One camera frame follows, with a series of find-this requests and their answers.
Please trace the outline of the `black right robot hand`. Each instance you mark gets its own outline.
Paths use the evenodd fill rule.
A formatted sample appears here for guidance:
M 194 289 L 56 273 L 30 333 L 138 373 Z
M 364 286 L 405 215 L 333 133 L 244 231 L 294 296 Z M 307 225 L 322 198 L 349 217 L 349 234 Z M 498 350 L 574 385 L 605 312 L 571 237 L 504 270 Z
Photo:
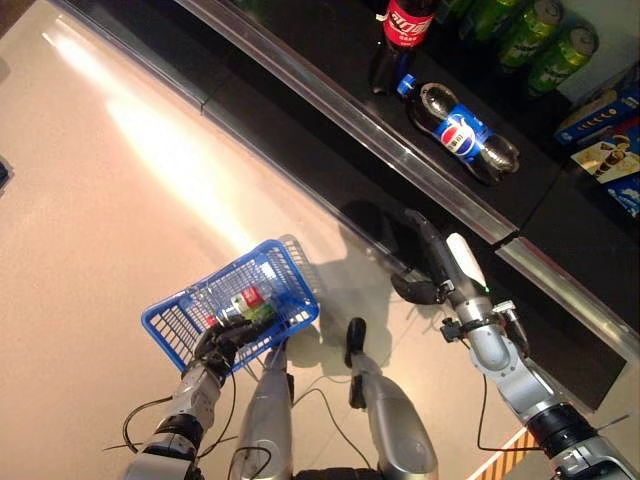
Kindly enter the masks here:
M 392 274 L 391 284 L 402 299 L 416 305 L 449 301 L 456 308 L 461 303 L 488 295 L 478 281 L 463 272 L 440 231 L 425 216 L 413 209 L 406 209 L 404 213 L 419 229 L 428 273 L 424 280 L 409 280 L 406 274 Z

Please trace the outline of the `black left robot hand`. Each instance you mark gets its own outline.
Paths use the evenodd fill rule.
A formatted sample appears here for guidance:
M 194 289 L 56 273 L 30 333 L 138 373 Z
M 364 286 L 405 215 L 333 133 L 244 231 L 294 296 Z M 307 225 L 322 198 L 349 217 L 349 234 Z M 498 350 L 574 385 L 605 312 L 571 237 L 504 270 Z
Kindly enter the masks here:
M 226 325 L 209 327 L 193 350 L 193 361 L 202 363 L 218 376 L 232 373 L 236 355 L 245 347 L 267 337 L 270 327 L 253 324 L 244 317 L 237 317 Z

